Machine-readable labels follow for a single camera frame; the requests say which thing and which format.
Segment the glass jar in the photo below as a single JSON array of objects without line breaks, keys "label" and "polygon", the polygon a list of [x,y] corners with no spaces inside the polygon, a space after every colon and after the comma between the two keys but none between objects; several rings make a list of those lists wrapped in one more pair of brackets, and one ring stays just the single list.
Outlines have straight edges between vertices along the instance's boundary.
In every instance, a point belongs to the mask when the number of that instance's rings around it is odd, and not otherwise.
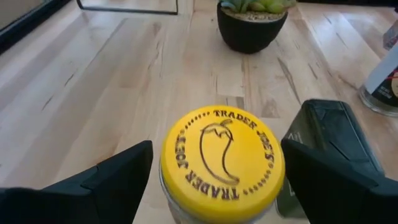
[{"label": "glass jar", "polygon": [[398,44],[389,51],[359,89],[362,102],[373,111],[398,116]]},{"label": "glass jar", "polygon": [[176,223],[254,223],[279,193],[285,164],[258,118],[207,106],[177,121],[165,138],[159,177]]}]

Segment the metal frame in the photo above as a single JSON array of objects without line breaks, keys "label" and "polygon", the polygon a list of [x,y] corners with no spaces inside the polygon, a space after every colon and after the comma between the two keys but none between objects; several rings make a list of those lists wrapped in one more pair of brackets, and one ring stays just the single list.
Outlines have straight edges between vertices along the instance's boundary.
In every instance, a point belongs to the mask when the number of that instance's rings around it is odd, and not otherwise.
[{"label": "metal frame", "polygon": [[77,5],[82,10],[88,11],[103,11],[103,12],[130,12],[130,13],[143,13],[143,14],[158,14],[158,15],[178,15],[178,0],[175,0],[176,11],[156,11],[156,10],[145,10],[145,9],[123,9],[117,7],[98,7],[98,6],[84,6],[81,0],[76,0]]}]

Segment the black frame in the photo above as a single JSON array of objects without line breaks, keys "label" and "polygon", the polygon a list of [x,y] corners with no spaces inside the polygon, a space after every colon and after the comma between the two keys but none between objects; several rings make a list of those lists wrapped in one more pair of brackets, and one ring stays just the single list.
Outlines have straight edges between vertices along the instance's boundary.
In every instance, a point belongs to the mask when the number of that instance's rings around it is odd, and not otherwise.
[{"label": "black frame", "polygon": [[52,0],[44,2],[27,14],[0,29],[0,55],[24,38],[70,0]]},{"label": "black frame", "polygon": [[103,11],[103,12],[130,12],[130,13],[143,13],[143,14],[158,14],[158,15],[178,15],[178,0],[175,0],[176,11],[156,11],[147,9],[123,9],[117,7],[98,7],[98,6],[84,6],[81,0],[76,0],[77,5],[82,10],[88,11]]}]

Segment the wooden table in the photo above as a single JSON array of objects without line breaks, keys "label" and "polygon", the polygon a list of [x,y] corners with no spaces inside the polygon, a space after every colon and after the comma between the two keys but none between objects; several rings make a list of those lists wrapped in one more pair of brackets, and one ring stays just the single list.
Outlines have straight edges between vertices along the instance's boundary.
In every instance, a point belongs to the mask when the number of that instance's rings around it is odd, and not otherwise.
[{"label": "wooden table", "polygon": [[[0,186],[42,188],[128,147],[154,143],[135,223],[173,223],[158,180],[167,130],[195,108],[244,108],[281,138],[303,101],[349,103],[398,180],[398,121],[362,105],[357,89],[387,53],[393,9],[299,4],[267,49],[223,43],[215,0],[184,0],[179,16],[81,12],[74,2],[0,56]],[[273,211],[259,223],[283,220]]]}]

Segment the black object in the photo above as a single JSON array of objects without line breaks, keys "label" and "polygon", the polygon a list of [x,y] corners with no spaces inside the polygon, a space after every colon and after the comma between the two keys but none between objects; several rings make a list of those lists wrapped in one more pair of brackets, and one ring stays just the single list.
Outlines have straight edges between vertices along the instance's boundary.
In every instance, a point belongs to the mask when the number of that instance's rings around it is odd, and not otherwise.
[{"label": "black object", "polygon": [[104,11],[104,12],[130,12],[130,13],[144,13],[144,14],[159,14],[159,15],[178,15],[178,0],[175,0],[175,11],[155,11],[145,9],[123,9],[119,7],[100,7],[100,6],[84,6],[80,0],[76,0],[78,6],[82,10],[89,11]]},{"label": "black object", "polygon": [[152,159],[143,141],[43,190],[0,189],[0,223],[131,224]]},{"label": "black object", "polygon": [[218,27],[221,36],[231,49],[238,52],[253,54],[266,48],[278,35],[284,25],[284,17],[272,22],[248,22],[233,18],[217,5]]},{"label": "black object", "polygon": [[[284,138],[346,161],[352,167],[384,176],[383,168],[352,109],[344,102],[305,101]],[[305,218],[299,200],[294,195],[295,191],[295,187],[289,185],[285,178],[284,188],[277,197],[278,212],[283,217]]]},{"label": "black object", "polygon": [[350,4],[359,6],[398,6],[397,0],[298,0],[299,2],[323,4]]},{"label": "black object", "polygon": [[0,30],[0,54],[8,50],[15,43],[24,38],[29,32],[57,12],[70,0],[44,1],[40,6],[31,10],[7,27]]},{"label": "black object", "polygon": [[286,175],[311,224],[397,223],[398,182],[282,140]]}]

